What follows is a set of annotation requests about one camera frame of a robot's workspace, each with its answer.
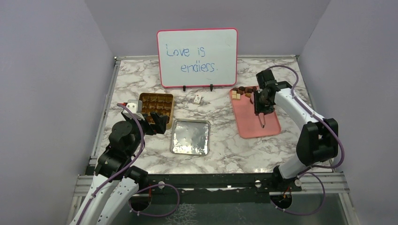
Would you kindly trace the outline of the pink silicone tongs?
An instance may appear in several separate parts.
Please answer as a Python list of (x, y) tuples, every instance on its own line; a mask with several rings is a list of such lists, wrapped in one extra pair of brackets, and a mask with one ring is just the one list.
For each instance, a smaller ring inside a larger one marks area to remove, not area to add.
[(265, 125), (266, 125), (265, 114), (264, 113), (259, 113), (258, 120), (259, 120), (259, 123), (260, 123), (260, 127), (264, 128)]

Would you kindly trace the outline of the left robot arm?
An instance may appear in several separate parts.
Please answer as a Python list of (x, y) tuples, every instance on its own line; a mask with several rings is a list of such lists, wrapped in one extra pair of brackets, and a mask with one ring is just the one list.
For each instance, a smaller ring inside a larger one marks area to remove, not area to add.
[(124, 120), (115, 123), (109, 144), (99, 156), (89, 191), (70, 222), (72, 225), (109, 225), (132, 195), (147, 188), (148, 173), (133, 163), (143, 152), (145, 135), (164, 134), (169, 117), (155, 112), (122, 112)]

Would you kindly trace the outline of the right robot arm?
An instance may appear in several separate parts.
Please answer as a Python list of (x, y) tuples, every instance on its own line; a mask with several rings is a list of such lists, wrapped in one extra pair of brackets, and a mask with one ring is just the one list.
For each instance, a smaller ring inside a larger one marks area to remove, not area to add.
[(338, 155), (338, 123), (315, 112), (295, 92), (294, 84), (277, 81), (270, 68), (256, 74), (259, 88), (251, 102), (256, 116), (282, 108), (300, 129), (296, 153), (273, 169), (271, 186), (278, 191), (289, 186), (303, 171)]

